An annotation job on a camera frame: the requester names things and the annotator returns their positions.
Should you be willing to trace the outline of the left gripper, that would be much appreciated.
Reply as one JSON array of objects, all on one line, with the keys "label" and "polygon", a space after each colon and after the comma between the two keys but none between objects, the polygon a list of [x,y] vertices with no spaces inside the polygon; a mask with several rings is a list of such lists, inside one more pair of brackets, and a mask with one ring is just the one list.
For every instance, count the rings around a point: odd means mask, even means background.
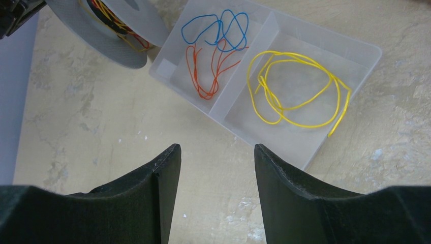
[{"label": "left gripper", "polygon": [[45,6],[45,0],[1,0],[1,39],[12,35]]}]

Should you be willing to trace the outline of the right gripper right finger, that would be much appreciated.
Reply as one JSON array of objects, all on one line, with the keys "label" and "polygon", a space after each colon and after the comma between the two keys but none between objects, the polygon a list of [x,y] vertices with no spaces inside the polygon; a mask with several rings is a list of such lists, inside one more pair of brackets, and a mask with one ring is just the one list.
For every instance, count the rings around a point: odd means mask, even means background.
[{"label": "right gripper right finger", "polygon": [[267,243],[430,243],[430,187],[360,194],[254,148]]}]

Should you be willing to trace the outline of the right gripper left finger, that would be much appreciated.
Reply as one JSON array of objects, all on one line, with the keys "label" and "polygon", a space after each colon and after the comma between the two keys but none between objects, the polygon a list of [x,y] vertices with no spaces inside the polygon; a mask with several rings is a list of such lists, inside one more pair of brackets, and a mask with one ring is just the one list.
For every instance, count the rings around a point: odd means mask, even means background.
[{"label": "right gripper left finger", "polygon": [[88,193],[1,186],[1,243],[168,243],[180,167],[173,144]]}]

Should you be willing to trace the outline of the white perforated cable spool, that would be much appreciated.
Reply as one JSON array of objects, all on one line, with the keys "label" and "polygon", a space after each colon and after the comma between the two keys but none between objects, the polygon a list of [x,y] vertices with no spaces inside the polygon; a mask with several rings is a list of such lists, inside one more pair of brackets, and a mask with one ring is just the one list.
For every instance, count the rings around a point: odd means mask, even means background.
[{"label": "white perforated cable spool", "polygon": [[143,43],[161,47],[168,38],[149,1],[47,1],[47,5],[88,45],[127,68],[146,65]]}]

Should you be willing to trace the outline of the clear plastic divided tray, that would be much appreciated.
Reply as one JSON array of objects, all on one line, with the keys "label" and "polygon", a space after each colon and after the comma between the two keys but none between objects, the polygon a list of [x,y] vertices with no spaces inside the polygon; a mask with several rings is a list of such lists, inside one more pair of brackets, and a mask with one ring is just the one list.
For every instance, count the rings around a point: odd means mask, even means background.
[{"label": "clear plastic divided tray", "polygon": [[375,45],[252,1],[188,1],[150,74],[303,170],[381,56]]}]

